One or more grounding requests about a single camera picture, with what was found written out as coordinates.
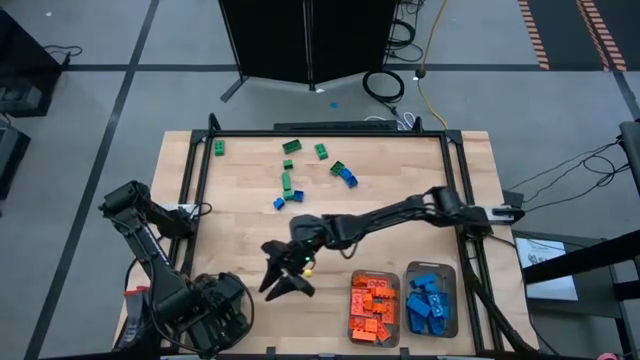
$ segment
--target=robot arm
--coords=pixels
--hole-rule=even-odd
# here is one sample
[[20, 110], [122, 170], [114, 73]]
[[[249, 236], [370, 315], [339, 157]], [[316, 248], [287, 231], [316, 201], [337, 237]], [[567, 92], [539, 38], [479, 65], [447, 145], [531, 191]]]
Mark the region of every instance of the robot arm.
[[250, 324], [240, 309], [241, 297], [246, 292], [240, 279], [230, 273], [202, 274], [192, 282], [171, 266], [149, 229], [148, 223], [153, 223], [165, 237], [188, 238], [194, 235], [189, 213], [182, 208], [165, 210], [151, 201], [147, 186], [135, 181], [104, 199], [100, 211], [124, 236], [151, 280], [148, 314], [151, 321], [147, 323], [155, 328], [149, 327], [143, 332], [157, 331], [174, 343], [177, 342], [166, 335], [167, 329], [174, 337], [186, 332], [194, 350], [203, 359], [211, 358], [244, 337]]
[[492, 233], [491, 225], [513, 224], [523, 215], [522, 210], [507, 206], [467, 206], [455, 192], [434, 187], [424, 194], [409, 196], [404, 201], [362, 215], [296, 216], [290, 223], [291, 241], [288, 244], [271, 240], [262, 245], [270, 258], [260, 292], [277, 281], [267, 295], [267, 301], [294, 290], [313, 296], [315, 289], [300, 274], [322, 247], [343, 251], [357, 246], [369, 233], [406, 221], [421, 220], [437, 227], [462, 225], [469, 227], [475, 235], [486, 236]]

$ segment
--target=bin of orange bricks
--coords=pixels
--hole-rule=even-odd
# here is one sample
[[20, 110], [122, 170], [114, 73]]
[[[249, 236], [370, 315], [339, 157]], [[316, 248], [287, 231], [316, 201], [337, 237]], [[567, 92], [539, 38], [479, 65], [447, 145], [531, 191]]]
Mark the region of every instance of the bin of orange bricks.
[[351, 275], [349, 340], [395, 347], [400, 342], [400, 279], [396, 274], [356, 270]]

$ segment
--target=black metal frame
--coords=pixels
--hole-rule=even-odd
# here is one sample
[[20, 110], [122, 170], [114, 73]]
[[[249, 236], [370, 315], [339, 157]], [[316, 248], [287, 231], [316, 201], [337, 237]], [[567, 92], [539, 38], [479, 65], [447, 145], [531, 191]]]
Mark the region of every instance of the black metal frame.
[[[462, 141], [462, 133], [459, 130], [447, 130], [447, 131], [424, 131], [421, 126], [421, 122], [417, 121], [416, 125], [411, 131], [404, 132], [380, 132], [380, 131], [350, 131], [350, 130], [296, 130], [296, 131], [274, 131], [274, 130], [229, 130], [224, 131], [220, 129], [220, 125], [213, 114], [209, 115], [209, 129], [207, 130], [193, 130], [191, 132], [191, 139], [189, 143], [189, 151], [187, 153], [187, 162], [183, 173], [182, 186], [180, 189], [180, 196], [178, 202], [183, 204], [187, 202], [189, 196], [189, 189], [191, 187], [191, 181], [193, 178], [193, 171], [196, 159], [196, 152], [198, 146], [204, 142], [204, 152], [202, 154], [202, 162], [200, 172], [198, 175], [198, 183], [196, 188], [195, 206], [201, 206], [204, 201], [204, 190], [207, 182], [208, 168], [211, 159], [211, 151], [213, 147], [214, 137], [427, 137], [437, 138], [440, 142], [440, 150], [442, 152], [442, 158], [444, 163], [445, 178], [447, 185], [454, 191], [456, 190], [456, 182], [453, 171], [453, 165], [451, 161], [451, 152], [449, 150], [449, 144], [453, 144], [458, 158], [458, 164], [460, 166], [460, 173], [462, 179], [462, 189], [464, 190], [465, 200], [468, 204], [474, 203], [473, 191], [471, 188], [471, 179], [469, 177], [469, 170], [467, 167], [466, 156], [464, 153], [464, 144]], [[191, 275], [194, 251], [198, 236], [199, 221], [196, 220], [196, 234], [191, 239], [186, 239], [186, 251], [184, 260], [180, 270], [185, 274]], [[466, 246], [468, 236], [463, 227], [456, 227], [456, 238], [458, 244], [458, 252], [461, 261], [462, 259], [469, 258], [469, 252]], [[169, 247], [169, 260], [175, 266], [178, 260], [178, 254], [180, 249], [180, 240], [171, 240]], [[484, 247], [481, 242], [475, 242], [475, 252], [478, 260], [478, 269], [480, 273], [480, 279], [484, 289], [493, 298], [492, 289], [490, 285], [490, 278], [488, 267], [486, 263], [486, 256], [484, 253]], [[465, 293], [467, 300], [467, 307], [469, 310], [469, 321], [471, 325], [471, 332], [474, 339], [474, 348], [476, 353], [481, 353], [487, 350], [484, 346], [482, 329], [480, 327], [480, 318], [478, 315], [478, 305], [475, 299], [475, 293], [470, 288], [467, 281], [465, 283]], [[491, 337], [494, 344], [494, 349], [501, 351], [502, 337], [495, 325], [493, 319], [491, 321]], [[173, 345], [169, 348], [163, 348], [163, 352], [177, 353], [179, 350], [177, 346]]]

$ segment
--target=black cabinet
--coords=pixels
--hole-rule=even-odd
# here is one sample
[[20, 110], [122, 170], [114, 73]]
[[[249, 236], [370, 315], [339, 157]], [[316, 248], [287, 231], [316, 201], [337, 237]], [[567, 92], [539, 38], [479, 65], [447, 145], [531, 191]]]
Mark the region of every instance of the black cabinet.
[[0, 112], [44, 116], [62, 65], [0, 8]]

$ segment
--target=concrete floor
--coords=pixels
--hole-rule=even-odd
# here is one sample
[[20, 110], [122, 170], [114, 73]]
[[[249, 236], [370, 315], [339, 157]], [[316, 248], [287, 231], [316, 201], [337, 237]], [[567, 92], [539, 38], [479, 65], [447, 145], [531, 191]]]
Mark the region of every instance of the concrete floor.
[[[449, 1], [429, 62], [536, 64], [516, 3], [482, 3]], [[150, 0], [0, 0], [41, 44], [82, 46], [85, 52], [73, 64], [128, 64], [150, 4]], [[437, 6], [429, 0], [421, 12], [419, 40], [426, 38]], [[154, 15], [141, 64], [233, 63], [215, 1], [161, 0]], [[399, 75], [407, 84], [399, 110], [421, 115], [427, 128], [439, 129], [415, 90], [412, 73]], [[639, 93], [640, 74], [625, 77]], [[31, 136], [32, 143], [11, 194], [2, 204], [3, 358], [25, 354], [125, 78], [125, 73], [117, 71], [67, 72], [46, 117], [15, 122]], [[222, 103], [220, 95], [236, 79], [233, 72], [135, 73], [128, 93], [125, 91], [122, 113], [115, 114], [119, 118], [113, 143], [41, 357], [110, 349], [122, 304], [123, 277], [132, 255], [100, 218], [96, 206], [105, 193], [128, 180], [151, 183], [165, 131], [204, 128], [210, 112], [224, 129], [270, 129], [276, 122], [389, 115], [363, 91], [359, 76], [323, 84], [321, 94], [250, 79], [228, 103]], [[611, 142], [618, 135], [618, 123], [633, 119], [609, 73], [442, 71], [429, 73], [425, 80], [428, 96], [451, 128], [489, 131], [505, 187]], [[376, 77], [372, 84], [374, 90], [390, 93], [397, 86]], [[330, 106], [332, 102], [338, 107]], [[617, 148], [606, 155], [617, 164], [624, 163]], [[589, 173], [577, 172], [543, 193], [535, 204], [571, 196], [595, 180]], [[530, 194], [544, 183], [540, 179], [520, 190]], [[517, 227], [614, 237], [637, 229], [639, 210], [633, 179], [627, 172], [584, 198], [528, 214]], [[635, 279], [629, 266], [619, 270], [622, 279]], [[640, 307], [632, 303], [628, 308], [640, 324]], [[620, 351], [613, 321], [536, 313], [534, 322], [562, 354], [593, 357]]]

